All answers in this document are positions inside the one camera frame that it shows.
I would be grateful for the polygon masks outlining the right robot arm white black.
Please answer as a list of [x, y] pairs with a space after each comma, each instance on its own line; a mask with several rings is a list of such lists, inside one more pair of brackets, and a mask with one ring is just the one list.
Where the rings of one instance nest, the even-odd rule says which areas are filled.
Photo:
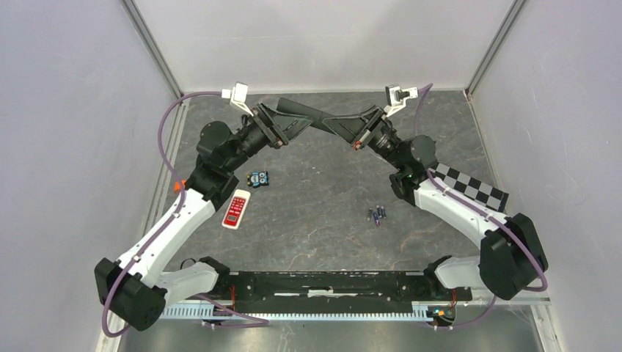
[[377, 106], [354, 115], [322, 113], [315, 120], [355, 150], [369, 147], [395, 167], [389, 180], [398, 198], [432, 213], [478, 248], [476, 256], [432, 264], [433, 273], [423, 280], [429, 297], [442, 299], [458, 287], [483, 287], [509, 301], [523, 290], [547, 290], [548, 264], [533, 221], [522, 213], [508, 216], [487, 208], [447, 185], [436, 174], [439, 162], [431, 137], [400, 138]]

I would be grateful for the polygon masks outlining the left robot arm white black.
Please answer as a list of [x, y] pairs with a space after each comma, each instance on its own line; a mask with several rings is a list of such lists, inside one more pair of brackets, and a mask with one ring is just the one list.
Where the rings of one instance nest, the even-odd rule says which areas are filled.
[[326, 130], [328, 114], [284, 98], [275, 110], [258, 105], [247, 109], [248, 123], [237, 132], [222, 121], [200, 131], [197, 163], [187, 181], [170, 172], [180, 190], [171, 208], [147, 234], [115, 261], [103, 258], [95, 267], [95, 281], [103, 305], [101, 325], [107, 337], [129, 328], [144, 331], [169, 306], [207, 293], [223, 298], [230, 278], [212, 265], [198, 262], [166, 272], [173, 255], [191, 234], [213, 216], [238, 185], [235, 171], [264, 147], [281, 147], [305, 128]]

